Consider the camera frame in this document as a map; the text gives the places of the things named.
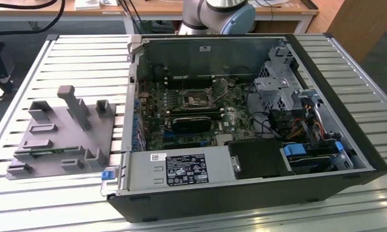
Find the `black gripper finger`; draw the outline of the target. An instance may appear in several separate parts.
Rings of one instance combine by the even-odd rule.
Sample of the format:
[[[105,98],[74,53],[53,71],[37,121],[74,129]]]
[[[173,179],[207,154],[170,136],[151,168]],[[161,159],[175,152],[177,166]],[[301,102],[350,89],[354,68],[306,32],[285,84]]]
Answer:
[[[14,82],[11,80],[11,77],[0,78],[0,88],[4,92],[4,94],[12,93],[14,90]]]

